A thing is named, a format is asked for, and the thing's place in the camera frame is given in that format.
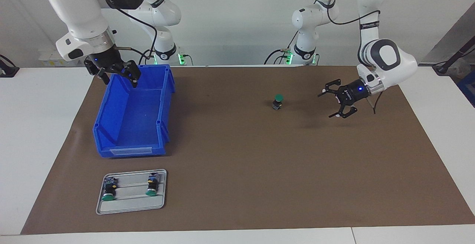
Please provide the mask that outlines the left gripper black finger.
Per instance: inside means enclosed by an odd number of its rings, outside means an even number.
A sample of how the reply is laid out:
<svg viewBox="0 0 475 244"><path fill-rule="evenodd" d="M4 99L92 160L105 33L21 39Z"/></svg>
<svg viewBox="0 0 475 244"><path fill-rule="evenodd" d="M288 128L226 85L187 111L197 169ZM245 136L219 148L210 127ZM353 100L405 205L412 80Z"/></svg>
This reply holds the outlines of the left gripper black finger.
<svg viewBox="0 0 475 244"><path fill-rule="evenodd" d="M337 85L337 90L333 90L331 89L330 87L333 86L333 85ZM325 84L325 88L322 90L322 92L318 95L318 97L321 97L325 94L333 94L335 95L336 97L341 97L342 96L342 92L341 92L341 89L340 89L340 85L341 85L341 79L336 79L334 81L331 81L331 82L328 82Z"/></svg>
<svg viewBox="0 0 475 244"><path fill-rule="evenodd" d="M346 107L350 107L350 109L347 112L344 112ZM345 119L353 115L357 111L358 109L354 105L340 105L340 108L338 109L338 111L335 112L334 114L329 115L329 118L340 117L340 118Z"/></svg>

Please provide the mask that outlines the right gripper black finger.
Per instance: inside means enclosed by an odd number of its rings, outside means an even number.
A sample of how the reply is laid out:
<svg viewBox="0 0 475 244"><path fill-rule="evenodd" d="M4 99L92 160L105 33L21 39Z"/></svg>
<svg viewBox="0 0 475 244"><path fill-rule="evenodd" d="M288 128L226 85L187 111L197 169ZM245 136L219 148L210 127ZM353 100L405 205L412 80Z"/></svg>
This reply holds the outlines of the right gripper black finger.
<svg viewBox="0 0 475 244"><path fill-rule="evenodd" d="M105 68L98 68L92 61L84 61L84 65L90 75L100 78L105 85L109 84L110 78L107 75Z"/></svg>
<svg viewBox="0 0 475 244"><path fill-rule="evenodd" d="M120 68L121 70L118 75L129 80L133 88L137 88L138 80L141 76L141 71L137 66L136 62L134 60L122 62L120 63Z"/></svg>

